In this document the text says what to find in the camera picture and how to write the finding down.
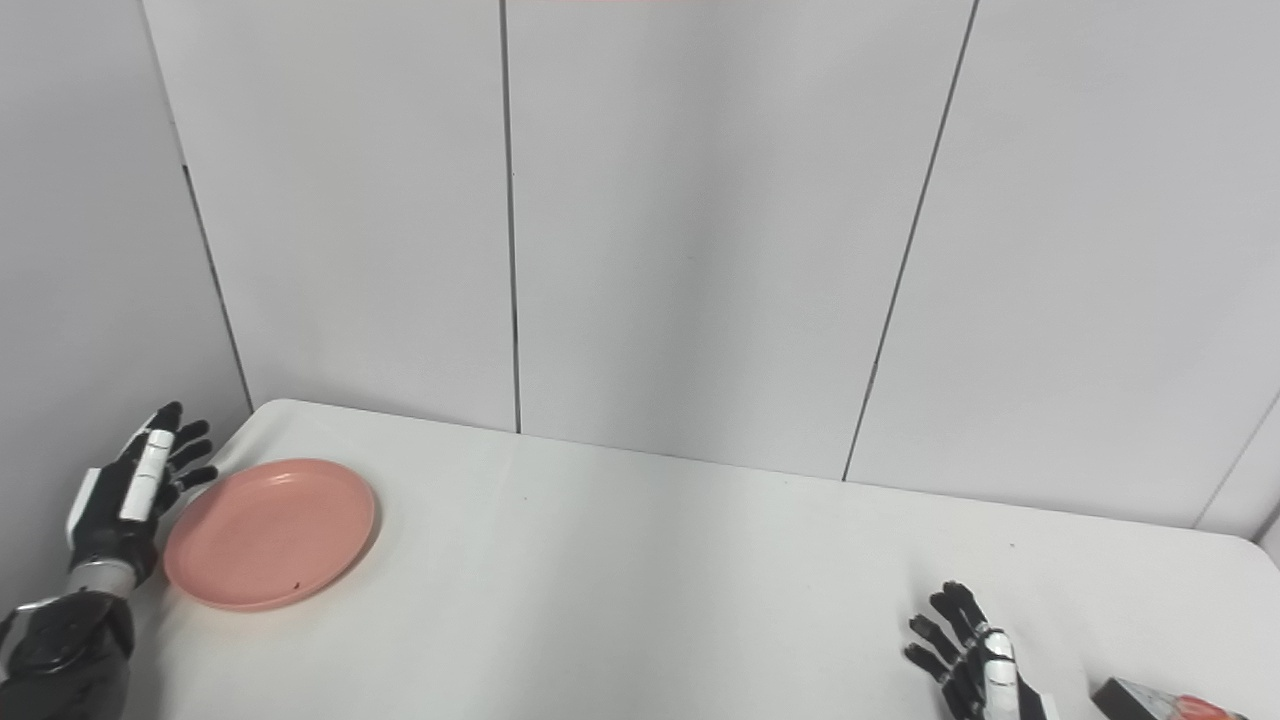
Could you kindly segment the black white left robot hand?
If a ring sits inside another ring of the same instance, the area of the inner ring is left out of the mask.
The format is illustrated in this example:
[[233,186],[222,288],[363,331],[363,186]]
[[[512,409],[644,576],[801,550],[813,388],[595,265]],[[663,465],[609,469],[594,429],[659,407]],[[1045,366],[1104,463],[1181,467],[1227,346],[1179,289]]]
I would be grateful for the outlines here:
[[206,420],[186,423],[183,405],[156,410],[101,468],[84,474],[67,519],[72,591],[119,597],[140,588],[160,559],[157,532],[179,500],[212,483]]

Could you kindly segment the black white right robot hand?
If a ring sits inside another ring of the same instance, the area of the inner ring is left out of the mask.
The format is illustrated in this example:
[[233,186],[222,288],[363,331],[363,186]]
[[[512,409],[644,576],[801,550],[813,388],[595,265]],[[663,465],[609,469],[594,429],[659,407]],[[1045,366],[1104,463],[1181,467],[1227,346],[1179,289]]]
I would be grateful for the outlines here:
[[951,719],[1057,719],[1048,694],[1025,680],[1012,639],[993,625],[969,587],[945,582],[928,598],[948,629],[918,614],[908,629],[916,641],[902,656],[937,685]]

